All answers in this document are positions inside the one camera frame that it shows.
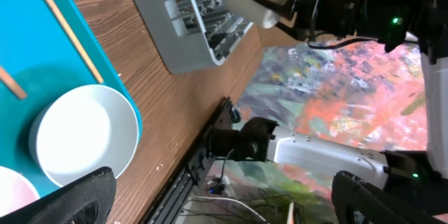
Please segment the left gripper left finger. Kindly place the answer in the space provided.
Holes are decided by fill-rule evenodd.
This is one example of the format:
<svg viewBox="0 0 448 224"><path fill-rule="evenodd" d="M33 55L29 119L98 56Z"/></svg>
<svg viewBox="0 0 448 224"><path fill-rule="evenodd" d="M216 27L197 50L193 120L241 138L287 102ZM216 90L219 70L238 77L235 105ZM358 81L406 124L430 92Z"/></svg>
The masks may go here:
<svg viewBox="0 0 448 224"><path fill-rule="evenodd" d="M103 224L111 212L116 186L112 169L100 167L1 217L1 224Z"/></svg>

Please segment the white paper cup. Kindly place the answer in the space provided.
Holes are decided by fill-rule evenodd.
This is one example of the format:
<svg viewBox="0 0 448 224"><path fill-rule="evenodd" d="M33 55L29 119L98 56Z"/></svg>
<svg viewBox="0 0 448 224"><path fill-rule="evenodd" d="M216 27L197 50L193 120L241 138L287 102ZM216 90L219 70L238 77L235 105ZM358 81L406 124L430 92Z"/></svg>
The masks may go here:
<svg viewBox="0 0 448 224"><path fill-rule="evenodd" d="M280 16L254 0L225 0L225 7L263 29L270 29L280 21Z"/></svg>

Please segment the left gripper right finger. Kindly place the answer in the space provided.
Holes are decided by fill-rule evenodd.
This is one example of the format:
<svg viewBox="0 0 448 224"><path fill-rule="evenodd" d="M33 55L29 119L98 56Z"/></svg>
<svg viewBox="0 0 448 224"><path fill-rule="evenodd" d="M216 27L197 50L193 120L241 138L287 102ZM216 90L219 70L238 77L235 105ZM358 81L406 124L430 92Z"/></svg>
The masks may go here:
<svg viewBox="0 0 448 224"><path fill-rule="evenodd" d="M339 224L356 222L355 213L375 224L440 224L442 221L347 172L332 180L332 203Z"/></svg>

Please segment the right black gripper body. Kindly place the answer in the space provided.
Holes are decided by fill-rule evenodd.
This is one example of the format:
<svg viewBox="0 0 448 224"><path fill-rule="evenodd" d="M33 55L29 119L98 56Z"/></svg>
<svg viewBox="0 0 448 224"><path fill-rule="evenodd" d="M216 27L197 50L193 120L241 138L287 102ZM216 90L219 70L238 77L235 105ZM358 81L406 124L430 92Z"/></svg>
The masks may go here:
<svg viewBox="0 0 448 224"><path fill-rule="evenodd" d="M296 39L315 39L319 32L338 38L355 34L362 0L296 0Z"/></svg>

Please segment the pink bowl with rice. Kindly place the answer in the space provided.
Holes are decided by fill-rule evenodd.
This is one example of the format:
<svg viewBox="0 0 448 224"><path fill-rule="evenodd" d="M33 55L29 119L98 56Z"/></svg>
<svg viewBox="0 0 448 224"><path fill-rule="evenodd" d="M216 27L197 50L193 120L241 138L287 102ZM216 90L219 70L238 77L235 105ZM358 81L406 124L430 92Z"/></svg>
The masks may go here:
<svg viewBox="0 0 448 224"><path fill-rule="evenodd" d="M1 217L40 199L35 187L23 175L1 167Z"/></svg>

